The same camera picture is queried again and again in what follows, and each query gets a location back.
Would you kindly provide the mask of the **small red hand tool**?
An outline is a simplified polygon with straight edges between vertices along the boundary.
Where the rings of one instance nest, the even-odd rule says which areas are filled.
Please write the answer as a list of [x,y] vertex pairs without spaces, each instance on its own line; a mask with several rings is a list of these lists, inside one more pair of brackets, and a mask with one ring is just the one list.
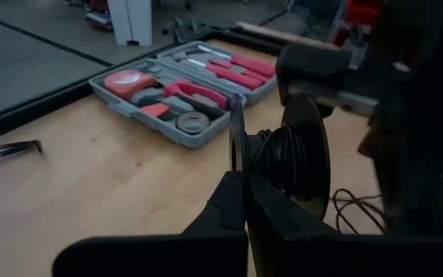
[[173,117],[170,106],[162,102],[143,106],[140,110],[151,117],[159,118],[164,121],[168,121]]

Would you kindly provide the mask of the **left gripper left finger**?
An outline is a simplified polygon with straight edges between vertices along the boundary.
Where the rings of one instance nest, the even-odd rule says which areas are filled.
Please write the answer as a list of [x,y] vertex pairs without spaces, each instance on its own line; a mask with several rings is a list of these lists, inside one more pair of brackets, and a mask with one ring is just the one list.
[[246,235],[246,211],[241,178],[226,172],[202,212],[183,235]]

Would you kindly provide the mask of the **red tape measure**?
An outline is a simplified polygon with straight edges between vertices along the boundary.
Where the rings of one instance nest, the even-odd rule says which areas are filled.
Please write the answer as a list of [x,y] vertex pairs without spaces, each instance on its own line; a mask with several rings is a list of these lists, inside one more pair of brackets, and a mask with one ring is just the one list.
[[154,87],[157,81],[152,75],[137,70],[124,70],[105,77],[104,86],[119,98],[130,100],[136,92]]

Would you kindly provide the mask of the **grey plastic tool case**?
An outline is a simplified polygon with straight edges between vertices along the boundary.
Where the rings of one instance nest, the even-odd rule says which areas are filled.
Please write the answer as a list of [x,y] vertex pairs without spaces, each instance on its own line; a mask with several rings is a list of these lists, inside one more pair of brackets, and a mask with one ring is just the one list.
[[[147,125],[149,128],[162,133],[165,137],[180,145],[191,149],[199,148],[213,140],[228,125],[230,116],[229,100],[234,95],[241,97],[243,105],[253,105],[276,86],[276,74],[272,77],[268,77],[253,72],[240,65],[231,63],[226,58],[221,58],[217,55],[200,50],[198,48],[200,45],[223,54],[241,55],[231,52],[226,48],[222,48],[221,46],[211,45],[201,41],[193,41],[186,45],[175,46],[174,48],[160,52],[151,58],[142,58],[117,69],[109,70],[90,78],[88,83],[92,87],[94,93],[107,104],[109,109]],[[202,63],[212,63],[223,66],[234,72],[242,73],[243,75],[263,81],[264,84],[256,89],[246,88],[243,85],[230,82],[227,79],[219,78],[214,72],[189,62],[187,58],[192,58]],[[105,88],[104,80],[106,76],[124,70],[137,70],[152,75],[157,81],[157,85],[136,92],[130,100],[119,98]],[[163,87],[167,84],[175,83],[179,79],[185,79],[196,85],[211,88],[227,98],[225,114],[220,118],[210,119],[209,127],[199,134],[190,135],[176,127],[176,119],[181,114],[186,112],[197,112],[190,104],[182,101],[178,97],[165,95]],[[204,96],[194,94],[193,97],[205,104],[216,108],[218,107],[218,104]],[[173,117],[170,120],[164,121],[159,118],[154,118],[140,110],[143,106],[159,102],[170,106],[171,113],[173,114]]]

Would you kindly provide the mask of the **black labelled wire spool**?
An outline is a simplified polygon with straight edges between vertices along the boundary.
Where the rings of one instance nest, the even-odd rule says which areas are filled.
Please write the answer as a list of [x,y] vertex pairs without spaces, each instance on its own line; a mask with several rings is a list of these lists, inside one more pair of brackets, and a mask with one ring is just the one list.
[[286,102],[281,126],[254,135],[245,131],[241,97],[229,100],[230,169],[257,173],[318,219],[328,207],[331,162],[328,138],[317,105],[302,93]]

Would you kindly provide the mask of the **red-handled pliers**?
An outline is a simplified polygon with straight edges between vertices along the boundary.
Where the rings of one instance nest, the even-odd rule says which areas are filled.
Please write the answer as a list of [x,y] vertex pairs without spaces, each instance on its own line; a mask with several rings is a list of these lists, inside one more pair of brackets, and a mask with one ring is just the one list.
[[[227,98],[211,89],[195,83],[189,82],[185,79],[179,79],[175,83],[167,84],[163,87],[166,96],[175,96],[184,102],[190,104],[195,111],[207,115],[210,119],[220,118],[225,114],[227,108]],[[218,107],[213,107],[204,102],[201,102],[193,97],[194,94],[204,96],[205,98],[218,104]]]

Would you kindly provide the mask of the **red-handled screwdriver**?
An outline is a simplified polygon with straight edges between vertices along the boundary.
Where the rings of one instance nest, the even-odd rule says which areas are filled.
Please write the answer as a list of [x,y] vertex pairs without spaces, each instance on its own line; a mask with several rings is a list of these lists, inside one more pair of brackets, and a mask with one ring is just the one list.
[[209,52],[209,53],[211,53],[213,55],[217,55],[221,58],[226,58],[231,63],[234,63],[236,65],[240,65],[244,68],[252,70],[253,72],[257,72],[259,74],[266,75],[268,77],[272,77],[275,74],[275,67],[273,65],[269,65],[264,62],[260,62],[258,60],[248,58],[245,56],[241,56],[241,55],[223,54],[221,52],[217,52],[211,48],[207,48],[202,45],[200,45],[198,48],[204,52]]

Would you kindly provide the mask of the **black tape roll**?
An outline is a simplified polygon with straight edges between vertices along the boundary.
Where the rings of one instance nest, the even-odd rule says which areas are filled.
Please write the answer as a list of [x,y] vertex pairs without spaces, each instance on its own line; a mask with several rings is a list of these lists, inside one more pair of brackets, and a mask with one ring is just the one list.
[[210,125],[210,119],[201,112],[186,112],[176,119],[176,127],[190,135],[203,132]]

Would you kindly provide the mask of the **black safety glasses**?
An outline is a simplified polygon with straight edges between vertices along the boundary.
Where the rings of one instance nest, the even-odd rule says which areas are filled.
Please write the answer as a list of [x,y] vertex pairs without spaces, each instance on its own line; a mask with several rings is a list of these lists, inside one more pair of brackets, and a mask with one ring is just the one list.
[[39,154],[42,154],[43,153],[42,143],[39,140],[12,142],[0,145],[0,158],[32,150],[37,150]]

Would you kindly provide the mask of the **white plastic unit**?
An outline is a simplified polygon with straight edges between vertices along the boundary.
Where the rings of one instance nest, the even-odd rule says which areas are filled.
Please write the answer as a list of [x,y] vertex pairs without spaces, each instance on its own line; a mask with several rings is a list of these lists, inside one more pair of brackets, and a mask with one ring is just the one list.
[[152,0],[108,0],[108,7],[118,45],[152,44]]

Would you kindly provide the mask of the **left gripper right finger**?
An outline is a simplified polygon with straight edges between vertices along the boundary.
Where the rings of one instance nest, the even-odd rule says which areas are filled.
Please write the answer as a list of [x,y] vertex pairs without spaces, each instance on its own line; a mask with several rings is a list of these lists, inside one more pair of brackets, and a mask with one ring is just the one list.
[[304,241],[338,232],[284,196],[257,173],[250,175],[253,203],[248,213],[252,239]]

